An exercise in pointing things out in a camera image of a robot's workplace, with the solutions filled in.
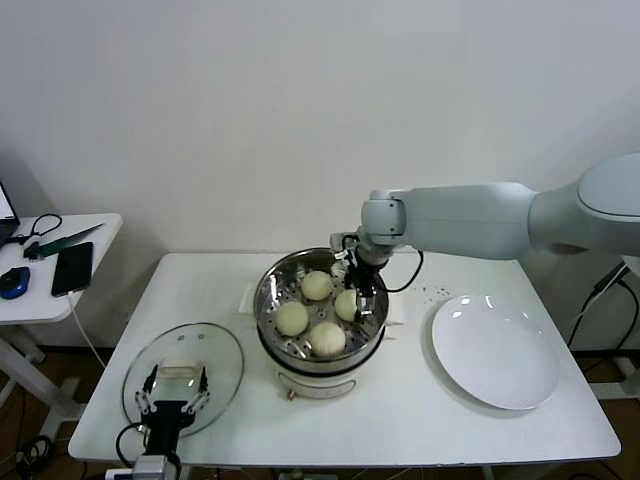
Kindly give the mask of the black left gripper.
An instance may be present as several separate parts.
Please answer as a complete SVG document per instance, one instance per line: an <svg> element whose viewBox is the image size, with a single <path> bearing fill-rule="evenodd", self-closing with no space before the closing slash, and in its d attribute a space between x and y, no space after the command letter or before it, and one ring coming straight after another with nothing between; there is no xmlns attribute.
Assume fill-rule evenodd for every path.
<svg viewBox="0 0 640 480"><path fill-rule="evenodd" d="M156 384L158 365L145 378L142 388L134 393L135 404L141 414L141 424L149 432L146 455L175 454L183 429L195 421L195 414L209 401L210 392L206 367L201 369L196 395L187 401L158 400L153 406L150 395Z"/></svg>

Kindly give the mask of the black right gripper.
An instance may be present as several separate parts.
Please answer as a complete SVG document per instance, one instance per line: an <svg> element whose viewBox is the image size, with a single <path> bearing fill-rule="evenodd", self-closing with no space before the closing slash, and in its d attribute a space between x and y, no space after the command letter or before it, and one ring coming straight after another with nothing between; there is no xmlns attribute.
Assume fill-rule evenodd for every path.
<svg viewBox="0 0 640 480"><path fill-rule="evenodd" d="M349 270L345 271L343 286L345 289L355 289L356 311L354 320L358 322L374 322L376 285L379 272L384 267L381 265L370 265L364 261L351 260Z"/></svg>

